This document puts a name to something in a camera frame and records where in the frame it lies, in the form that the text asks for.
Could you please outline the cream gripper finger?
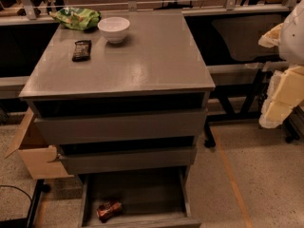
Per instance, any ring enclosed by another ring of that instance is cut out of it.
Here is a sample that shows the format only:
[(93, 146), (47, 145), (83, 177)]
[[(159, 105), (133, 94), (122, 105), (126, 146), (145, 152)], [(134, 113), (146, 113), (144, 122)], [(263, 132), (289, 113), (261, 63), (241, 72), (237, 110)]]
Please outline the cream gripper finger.
[(266, 32), (260, 37), (260, 39), (258, 40), (258, 44), (265, 48), (277, 47), (279, 45), (280, 32), (282, 26), (283, 24), (278, 24), (272, 29), (270, 29), (268, 32)]
[(264, 128), (278, 127), (303, 101), (304, 66), (290, 66), (284, 72), (276, 70), (261, 108), (259, 124)]

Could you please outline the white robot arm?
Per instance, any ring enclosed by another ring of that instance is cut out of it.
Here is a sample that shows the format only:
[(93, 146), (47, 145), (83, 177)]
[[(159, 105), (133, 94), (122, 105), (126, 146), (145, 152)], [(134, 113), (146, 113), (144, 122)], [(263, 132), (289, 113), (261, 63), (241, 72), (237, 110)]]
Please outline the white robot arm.
[(279, 57), (289, 64), (283, 72), (275, 71), (261, 108), (259, 124), (276, 128), (304, 101), (304, 0), (258, 43), (265, 48), (278, 47)]

